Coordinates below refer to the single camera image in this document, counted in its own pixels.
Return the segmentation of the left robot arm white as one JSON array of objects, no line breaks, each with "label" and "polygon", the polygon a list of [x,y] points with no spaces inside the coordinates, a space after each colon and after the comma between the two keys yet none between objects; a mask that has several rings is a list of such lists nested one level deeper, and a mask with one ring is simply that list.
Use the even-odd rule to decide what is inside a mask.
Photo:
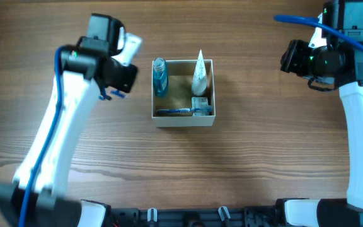
[{"label": "left robot arm white", "polygon": [[0,213],[10,226],[114,226],[109,205],[66,199],[71,160],[88,115],[107,88],[131,91],[141,40],[111,16],[93,13],[86,35],[54,56],[52,94],[33,144],[11,183],[0,183]]}]

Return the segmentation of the blue Listerine mouthwash bottle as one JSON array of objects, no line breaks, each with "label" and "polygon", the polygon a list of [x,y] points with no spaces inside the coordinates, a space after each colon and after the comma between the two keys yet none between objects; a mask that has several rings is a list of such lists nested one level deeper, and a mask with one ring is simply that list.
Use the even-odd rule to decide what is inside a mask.
[{"label": "blue Listerine mouthwash bottle", "polygon": [[153,61],[153,85],[156,96],[166,96],[168,92],[168,69],[166,61],[160,57]]}]

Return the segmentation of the blue white toothbrush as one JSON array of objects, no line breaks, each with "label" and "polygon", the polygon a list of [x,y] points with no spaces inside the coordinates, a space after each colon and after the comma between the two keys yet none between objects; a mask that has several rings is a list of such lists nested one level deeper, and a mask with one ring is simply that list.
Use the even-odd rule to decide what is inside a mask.
[{"label": "blue white toothbrush", "polygon": [[178,109],[159,109],[156,111],[157,114],[175,114],[175,113],[195,113],[195,112],[211,112],[212,107],[202,108],[178,108]]}]

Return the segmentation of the green white soap box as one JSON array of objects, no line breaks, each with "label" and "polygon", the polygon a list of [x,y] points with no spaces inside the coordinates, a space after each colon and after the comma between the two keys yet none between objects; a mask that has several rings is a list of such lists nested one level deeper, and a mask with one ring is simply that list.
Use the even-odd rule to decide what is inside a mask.
[{"label": "green white soap box", "polygon": [[194,117],[208,116],[212,110],[207,97],[192,97],[192,108],[200,109],[193,113]]}]

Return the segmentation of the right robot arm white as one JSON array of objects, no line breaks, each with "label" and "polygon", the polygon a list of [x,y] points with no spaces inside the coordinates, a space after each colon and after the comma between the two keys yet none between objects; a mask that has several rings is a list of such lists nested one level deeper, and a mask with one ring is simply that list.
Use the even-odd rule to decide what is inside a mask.
[{"label": "right robot arm white", "polygon": [[279,199],[275,217],[284,226],[363,226],[363,1],[330,1],[315,17],[277,15],[311,26],[309,42],[292,40],[280,60],[320,92],[338,91],[349,142],[349,186],[343,199]]}]

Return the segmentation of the white Pantene tube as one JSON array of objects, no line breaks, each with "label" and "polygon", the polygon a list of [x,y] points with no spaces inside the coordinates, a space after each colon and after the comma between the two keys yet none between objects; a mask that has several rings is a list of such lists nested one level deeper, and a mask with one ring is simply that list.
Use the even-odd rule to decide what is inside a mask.
[{"label": "white Pantene tube", "polygon": [[193,95],[202,96],[206,91],[206,87],[207,87],[207,72],[206,72],[204,57],[202,51],[200,50],[192,79]]}]

